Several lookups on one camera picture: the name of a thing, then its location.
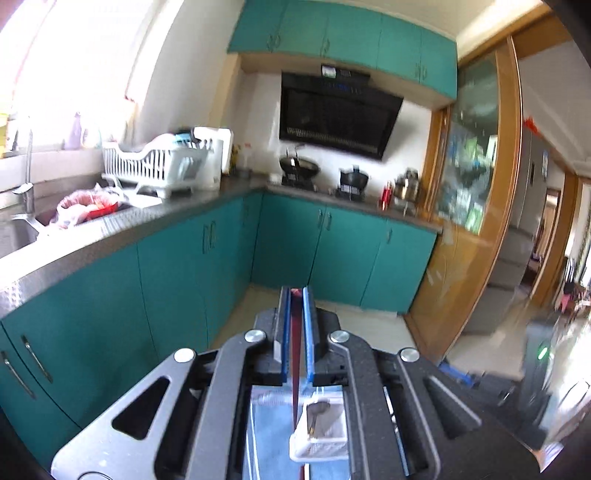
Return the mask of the teal cabinets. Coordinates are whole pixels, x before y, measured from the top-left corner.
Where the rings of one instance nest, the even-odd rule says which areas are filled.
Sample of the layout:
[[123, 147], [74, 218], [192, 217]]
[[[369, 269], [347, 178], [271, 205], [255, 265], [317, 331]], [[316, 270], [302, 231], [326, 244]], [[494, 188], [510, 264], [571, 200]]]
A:
[[455, 100], [454, 41], [406, 20], [346, 4], [247, 1], [229, 53], [283, 53], [356, 64], [401, 77]]
[[1, 410], [35, 460], [169, 354], [211, 346], [250, 284], [407, 312], [438, 229], [256, 191], [151, 229], [1, 320]]

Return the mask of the silver refrigerator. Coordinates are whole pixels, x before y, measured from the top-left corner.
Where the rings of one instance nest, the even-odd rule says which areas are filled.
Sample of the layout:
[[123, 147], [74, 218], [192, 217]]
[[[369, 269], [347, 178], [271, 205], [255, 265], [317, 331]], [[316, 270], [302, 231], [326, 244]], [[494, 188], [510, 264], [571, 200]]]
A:
[[517, 189], [499, 255], [463, 332], [490, 335], [504, 320], [534, 251], [546, 202], [549, 150], [530, 128], [522, 131]]

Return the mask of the white cutting board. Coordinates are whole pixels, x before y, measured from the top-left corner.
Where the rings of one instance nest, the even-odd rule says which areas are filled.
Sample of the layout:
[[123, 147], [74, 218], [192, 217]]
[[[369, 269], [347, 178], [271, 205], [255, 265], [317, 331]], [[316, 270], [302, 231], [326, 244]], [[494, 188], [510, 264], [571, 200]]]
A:
[[222, 175], [230, 169], [233, 132], [228, 128], [195, 126], [192, 137], [199, 148], [206, 151], [197, 173], [197, 190], [218, 190]]

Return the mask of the teal lower cabinets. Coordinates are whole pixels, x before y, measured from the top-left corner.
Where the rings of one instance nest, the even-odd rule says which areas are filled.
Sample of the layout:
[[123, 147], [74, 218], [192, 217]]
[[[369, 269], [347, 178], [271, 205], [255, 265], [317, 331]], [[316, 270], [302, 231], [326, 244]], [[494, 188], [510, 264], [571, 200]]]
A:
[[407, 312], [438, 229], [256, 191], [151, 229], [1, 320], [1, 410], [35, 460], [169, 354], [211, 346], [250, 284]]

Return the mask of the blue striped cloth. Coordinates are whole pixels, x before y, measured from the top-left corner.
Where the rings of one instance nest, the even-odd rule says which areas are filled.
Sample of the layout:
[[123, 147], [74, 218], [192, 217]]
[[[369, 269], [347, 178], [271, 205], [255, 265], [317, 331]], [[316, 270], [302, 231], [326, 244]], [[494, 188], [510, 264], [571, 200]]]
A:
[[243, 479], [351, 479], [344, 394], [339, 386], [252, 389]]

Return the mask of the red bottle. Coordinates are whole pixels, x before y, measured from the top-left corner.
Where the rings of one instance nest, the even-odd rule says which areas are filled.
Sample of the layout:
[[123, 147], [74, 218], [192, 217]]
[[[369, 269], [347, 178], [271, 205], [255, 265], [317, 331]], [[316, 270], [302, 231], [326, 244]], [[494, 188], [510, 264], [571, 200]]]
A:
[[382, 190], [380, 200], [378, 203], [378, 206], [382, 211], [387, 211], [390, 208], [393, 194], [394, 194], [394, 185], [391, 182], [388, 182]]

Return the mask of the dark red chopstick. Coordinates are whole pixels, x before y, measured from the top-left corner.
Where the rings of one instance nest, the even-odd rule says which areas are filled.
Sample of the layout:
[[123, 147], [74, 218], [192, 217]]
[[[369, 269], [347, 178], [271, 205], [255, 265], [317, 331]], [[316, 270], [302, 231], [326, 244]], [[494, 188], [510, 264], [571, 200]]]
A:
[[290, 289], [290, 372], [293, 400], [293, 427], [297, 429], [298, 397], [301, 378], [301, 331], [303, 330], [303, 295], [301, 289]]

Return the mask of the wooden glass sliding door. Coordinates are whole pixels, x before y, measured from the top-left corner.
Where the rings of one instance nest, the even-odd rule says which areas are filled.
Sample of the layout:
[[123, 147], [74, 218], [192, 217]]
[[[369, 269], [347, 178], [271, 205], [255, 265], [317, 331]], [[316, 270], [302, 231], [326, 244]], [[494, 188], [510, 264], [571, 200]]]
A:
[[424, 212], [441, 232], [405, 319], [434, 363], [459, 339], [499, 256], [517, 189], [522, 119], [511, 37], [460, 68], [455, 103], [432, 117], [435, 163]]

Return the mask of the black wok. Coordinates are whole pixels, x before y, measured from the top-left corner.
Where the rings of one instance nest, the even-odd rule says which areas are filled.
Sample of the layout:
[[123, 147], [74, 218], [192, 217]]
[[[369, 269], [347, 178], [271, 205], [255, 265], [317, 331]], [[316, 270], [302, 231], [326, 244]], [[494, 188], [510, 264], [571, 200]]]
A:
[[279, 163], [283, 173], [300, 180], [311, 180], [321, 172], [321, 167], [314, 160], [300, 155], [304, 144], [300, 143], [293, 149], [287, 149], [286, 154], [280, 157]]

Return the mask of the gas stove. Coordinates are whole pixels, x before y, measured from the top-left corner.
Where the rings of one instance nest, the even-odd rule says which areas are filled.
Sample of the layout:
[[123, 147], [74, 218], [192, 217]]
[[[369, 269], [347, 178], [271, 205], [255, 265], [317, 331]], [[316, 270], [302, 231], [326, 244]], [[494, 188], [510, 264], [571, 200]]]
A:
[[266, 186], [267, 191], [273, 194], [315, 202], [329, 201], [363, 205], [369, 204], [370, 200], [372, 200], [371, 197], [365, 194], [341, 193], [340, 186], [325, 185], [314, 180], [297, 184], [284, 180], [283, 175], [280, 175], [276, 180], [271, 179], [271, 176], [269, 176], [264, 182], [264, 186]]

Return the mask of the red plastic bag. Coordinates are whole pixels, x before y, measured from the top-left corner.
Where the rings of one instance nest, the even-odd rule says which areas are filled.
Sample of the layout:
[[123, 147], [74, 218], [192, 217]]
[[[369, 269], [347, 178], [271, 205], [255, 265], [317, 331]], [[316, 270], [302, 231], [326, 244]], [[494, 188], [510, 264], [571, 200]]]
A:
[[116, 213], [128, 205], [128, 197], [112, 187], [76, 190], [59, 201], [49, 220], [50, 227], [69, 229]]

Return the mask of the steel faucet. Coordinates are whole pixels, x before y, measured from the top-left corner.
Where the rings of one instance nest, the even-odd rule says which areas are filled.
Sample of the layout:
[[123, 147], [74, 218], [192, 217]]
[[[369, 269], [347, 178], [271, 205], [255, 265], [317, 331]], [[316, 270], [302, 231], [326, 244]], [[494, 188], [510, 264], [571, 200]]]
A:
[[15, 188], [12, 193], [16, 195], [23, 206], [24, 215], [33, 220], [35, 217], [35, 192], [32, 182], [32, 157], [33, 157], [33, 131], [29, 130], [28, 142], [24, 159], [24, 183]]

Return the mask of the oil bottle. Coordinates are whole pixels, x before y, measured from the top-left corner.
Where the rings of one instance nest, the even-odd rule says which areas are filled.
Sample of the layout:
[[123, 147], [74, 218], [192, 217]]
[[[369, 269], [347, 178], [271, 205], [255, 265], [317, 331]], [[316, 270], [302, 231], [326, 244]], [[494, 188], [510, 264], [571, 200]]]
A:
[[249, 143], [240, 144], [236, 147], [238, 156], [236, 157], [236, 175], [239, 178], [247, 179], [252, 176], [252, 170], [249, 167], [249, 159], [252, 157], [252, 146]]

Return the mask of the teal upper cabinets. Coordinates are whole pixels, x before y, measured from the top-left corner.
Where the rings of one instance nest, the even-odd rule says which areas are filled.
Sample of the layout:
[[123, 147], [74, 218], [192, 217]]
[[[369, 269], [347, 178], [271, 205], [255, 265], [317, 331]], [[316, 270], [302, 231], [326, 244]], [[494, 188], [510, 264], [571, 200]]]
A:
[[455, 100], [454, 41], [406, 20], [346, 4], [247, 1], [229, 53], [283, 53], [356, 64], [401, 77]]

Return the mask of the white dish rack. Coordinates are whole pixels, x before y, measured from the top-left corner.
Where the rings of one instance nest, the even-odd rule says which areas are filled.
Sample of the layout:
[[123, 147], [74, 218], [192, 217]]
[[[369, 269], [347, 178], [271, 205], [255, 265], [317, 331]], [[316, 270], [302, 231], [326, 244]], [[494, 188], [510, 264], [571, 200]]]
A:
[[197, 173], [206, 151], [201, 150], [191, 133], [161, 134], [139, 151], [126, 151], [116, 142], [102, 148], [103, 177], [119, 186], [134, 183], [135, 191], [154, 191], [169, 198], [179, 190], [197, 190]]

